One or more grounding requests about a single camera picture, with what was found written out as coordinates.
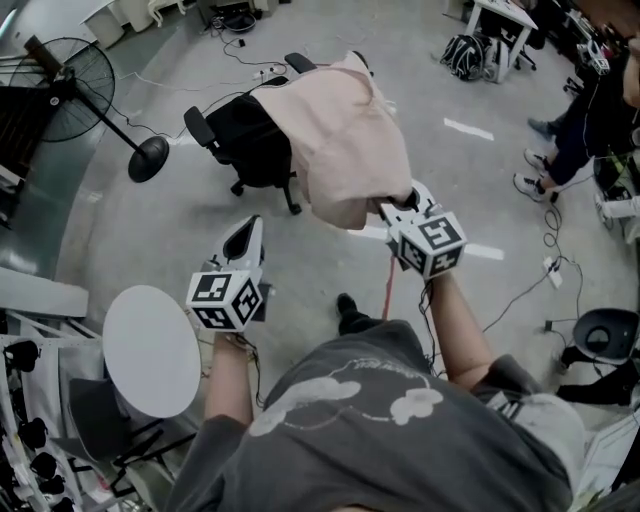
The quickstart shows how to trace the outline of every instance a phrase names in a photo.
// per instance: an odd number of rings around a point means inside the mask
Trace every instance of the white floor marking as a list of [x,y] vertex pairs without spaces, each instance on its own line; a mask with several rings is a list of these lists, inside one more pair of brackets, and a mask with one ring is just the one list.
[[483,139],[493,140],[493,133],[481,130],[480,128],[476,128],[474,126],[468,126],[466,124],[458,123],[456,121],[452,121],[451,119],[447,119],[446,117],[444,118],[444,124],[449,128],[454,128],[460,132],[468,133],[469,135],[475,135],[476,137],[482,137]]
[[365,226],[363,229],[347,229],[347,232],[350,235],[364,236],[365,238],[374,238],[376,240],[387,239],[387,228]]
[[502,249],[487,245],[467,244],[464,248],[464,253],[488,260],[502,261],[504,259],[504,251]]

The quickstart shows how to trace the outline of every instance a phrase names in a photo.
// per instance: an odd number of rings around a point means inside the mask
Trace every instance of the round tabletop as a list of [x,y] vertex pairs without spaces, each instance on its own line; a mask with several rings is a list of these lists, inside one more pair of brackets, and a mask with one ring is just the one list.
[[200,384],[198,340],[182,308],[151,286],[134,286],[111,304],[102,331],[107,369],[140,412],[169,418],[184,411]]

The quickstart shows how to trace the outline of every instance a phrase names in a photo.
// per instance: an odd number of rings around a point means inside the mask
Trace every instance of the gray t-shirt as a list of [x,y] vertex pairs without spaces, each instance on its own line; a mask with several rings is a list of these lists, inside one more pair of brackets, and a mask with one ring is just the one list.
[[576,412],[510,356],[469,393],[393,321],[317,348],[248,429],[205,422],[166,510],[565,512],[583,447]]

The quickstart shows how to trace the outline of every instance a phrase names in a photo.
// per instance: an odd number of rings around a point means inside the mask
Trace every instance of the fan base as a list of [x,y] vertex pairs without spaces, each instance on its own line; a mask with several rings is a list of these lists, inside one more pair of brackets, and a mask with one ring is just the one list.
[[158,174],[169,156],[169,143],[162,137],[145,140],[140,149],[147,157],[134,152],[129,160],[129,177],[136,183],[144,183]]

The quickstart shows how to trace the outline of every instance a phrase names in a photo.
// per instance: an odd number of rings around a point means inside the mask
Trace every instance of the electric fan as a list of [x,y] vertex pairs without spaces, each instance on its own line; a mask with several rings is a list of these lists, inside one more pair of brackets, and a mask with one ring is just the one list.
[[94,44],[63,37],[42,44],[35,36],[27,41],[28,55],[11,77],[10,87],[45,89],[56,111],[42,140],[61,142],[79,137],[103,121],[134,150],[129,177],[136,183],[153,178],[169,156],[163,137],[151,137],[140,146],[106,116],[115,92],[113,68]]

